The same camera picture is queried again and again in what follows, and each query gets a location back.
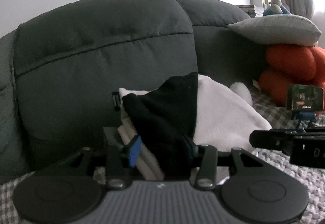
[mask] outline folded clothes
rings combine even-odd
[[[122,100],[119,133],[127,144],[140,135],[137,163],[147,180],[188,178],[195,144],[219,151],[241,147],[252,151],[249,135],[271,125],[245,100],[208,76],[173,76],[154,91],[119,90]],[[227,176],[218,168],[218,179]]]

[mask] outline gray ribbed surface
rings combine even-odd
[[[187,181],[164,184],[135,181],[126,190],[109,192],[95,211],[70,224],[244,224],[213,193],[195,190]]]

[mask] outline stuffed toy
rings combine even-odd
[[[291,15],[291,13],[283,6],[281,0],[272,0],[270,6],[263,12],[263,16],[268,15]]]
[[[269,45],[266,60],[271,67],[261,74],[258,83],[277,105],[285,106],[288,84],[314,85],[325,91],[324,49],[293,44]]]

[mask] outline gingham fabric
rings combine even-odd
[[[292,121],[291,112],[276,107],[270,98],[260,93],[256,88],[250,88],[253,97],[253,107],[273,128],[293,128],[297,121]],[[324,125],[325,116],[320,115],[315,125]],[[299,224],[317,224],[325,218],[325,170],[299,167],[289,163],[289,157],[279,151],[256,149],[254,151],[260,159],[284,171],[300,181],[308,190],[309,204]],[[1,186],[0,193],[0,223],[19,223],[17,211],[14,208],[11,196],[17,184],[31,174],[24,175]],[[105,182],[105,170],[98,167],[94,179],[99,183]]]

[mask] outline sofa backrest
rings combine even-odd
[[[191,19],[199,72],[216,82],[251,85],[267,67],[264,45],[227,28],[249,16],[219,0],[177,0]]]
[[[119,126],[111,93],[152,90],[197,71],[191,21],[176,0],[81,0],[18,28],[14,67],[35,168]]]
[[[0,39],[0,105],[11,106],[0,122],[13,121],[0,127],[0,173],[29,170],[25,140],[33,170],[101,148],[101,128],[121,124],[111,96],[121,87],[197,71],[227,86],[258,78],[264,47],[226,28],[247,17],[217,0],[81,0],[20,25]]]

